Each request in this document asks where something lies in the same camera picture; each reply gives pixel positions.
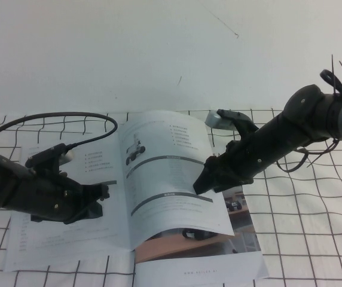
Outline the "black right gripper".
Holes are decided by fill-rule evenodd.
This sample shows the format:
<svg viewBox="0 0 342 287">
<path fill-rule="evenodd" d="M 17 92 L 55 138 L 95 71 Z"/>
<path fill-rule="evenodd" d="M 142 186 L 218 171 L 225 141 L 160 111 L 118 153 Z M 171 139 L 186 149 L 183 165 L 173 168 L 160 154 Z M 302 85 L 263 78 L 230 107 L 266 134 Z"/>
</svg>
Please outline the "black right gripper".
<svg viewBox="0 0 342 287">
<path fill-rule="evenodd" d="M 254 176 L 276 162 L 276 135 L 260 128 L 240 141 L 232 141 L 220 156 L 209 157 L 193 183 L 197 195 L 252 184 Z"/>
</svg>

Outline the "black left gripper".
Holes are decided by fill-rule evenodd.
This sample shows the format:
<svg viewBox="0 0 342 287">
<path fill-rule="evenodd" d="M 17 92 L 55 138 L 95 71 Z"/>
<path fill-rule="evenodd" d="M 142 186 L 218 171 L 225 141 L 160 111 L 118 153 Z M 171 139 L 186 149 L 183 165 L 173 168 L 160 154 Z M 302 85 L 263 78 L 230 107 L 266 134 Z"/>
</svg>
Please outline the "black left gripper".
<svg viewBox="0 0 342 287">
<path fill-rule="evenodd" d="M 61 175 L 23 179 L 7 196 L 5 207 L 30 214 L 42 221 L 72 224 L 103 215 L 97 200 L 110 197 L 106 184 L 80 185 Z"/>
</svg>

